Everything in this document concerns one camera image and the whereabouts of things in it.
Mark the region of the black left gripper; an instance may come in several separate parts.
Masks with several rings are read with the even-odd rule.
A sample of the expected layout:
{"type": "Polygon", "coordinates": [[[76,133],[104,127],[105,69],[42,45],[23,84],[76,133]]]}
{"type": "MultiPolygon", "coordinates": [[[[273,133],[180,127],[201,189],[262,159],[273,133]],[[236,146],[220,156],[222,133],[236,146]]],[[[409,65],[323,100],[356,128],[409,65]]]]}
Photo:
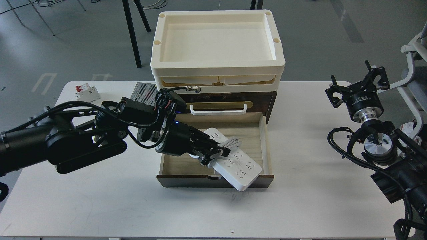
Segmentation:
{"type": "Polygon", "coordinates": [[[201,165],[208,165],[218,157],[227,157],[229,148],[214,144],[209,135],[184,123],[172,123],[164,140],[155,147],[156,152],[181,156],[198,155],[201,165]]]}

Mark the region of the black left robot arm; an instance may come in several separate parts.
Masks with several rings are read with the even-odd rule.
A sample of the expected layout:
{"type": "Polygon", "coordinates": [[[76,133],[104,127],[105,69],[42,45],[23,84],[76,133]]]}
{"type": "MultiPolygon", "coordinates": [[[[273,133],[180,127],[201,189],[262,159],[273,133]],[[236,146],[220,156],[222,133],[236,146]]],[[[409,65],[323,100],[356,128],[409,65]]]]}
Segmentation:
{"type": "Polygon", "coordinates": [[[43,161],[67,174],[125,152],[128,136],[144,149],[195,155],[202,165],[228,156],[230,147],[175,120],[186,108],[177,90],[160,89],[154,105],[123,97],[101,106],[68,101],[46,107],[28,122],[1,132],[1,176],[43,161]]]}

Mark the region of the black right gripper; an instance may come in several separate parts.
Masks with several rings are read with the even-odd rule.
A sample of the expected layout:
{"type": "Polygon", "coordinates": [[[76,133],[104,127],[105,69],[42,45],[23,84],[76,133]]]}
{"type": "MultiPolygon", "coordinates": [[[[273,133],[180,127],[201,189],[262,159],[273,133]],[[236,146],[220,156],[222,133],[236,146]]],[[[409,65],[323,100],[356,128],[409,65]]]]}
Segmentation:
{"type": "Polygon", "coordinates": [[[368,73],[362,80],[362,87],[359,85],[340,86],[334,75],[331,75],[329,88],[325,93],[333,107],[339,107],[343,102],[352,121],[361,121],[361,110],[374,111],[377,117],[383,114],[383,106],[376,93],[376,90],[390,89],[390,83],[384,67],[372,67],[368,60],[364,61],[368,73]]]}

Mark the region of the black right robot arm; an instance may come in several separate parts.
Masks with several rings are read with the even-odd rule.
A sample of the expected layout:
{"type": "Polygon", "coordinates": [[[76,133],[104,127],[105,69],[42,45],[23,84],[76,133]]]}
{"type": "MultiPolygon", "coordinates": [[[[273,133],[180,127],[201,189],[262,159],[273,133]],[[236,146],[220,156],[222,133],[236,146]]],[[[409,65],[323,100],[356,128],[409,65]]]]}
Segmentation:
{"type": "Polygon", "coordinates": [[[331,105],[344,103],[350,119],[361,127],[332,129],[327,141],[342,158],[373,170],[372,180],[390,203],[403,200],[404,218],[393,229],[397,240],[406,240],[412,228],[426,231],[426,151],[391,121],[379,120],[383,106],[377,91],[388,90],[390,84],[384,67],[365,64],[367,75],[349,86],[340,86],[331,76],[325,90],[331,105]]]}

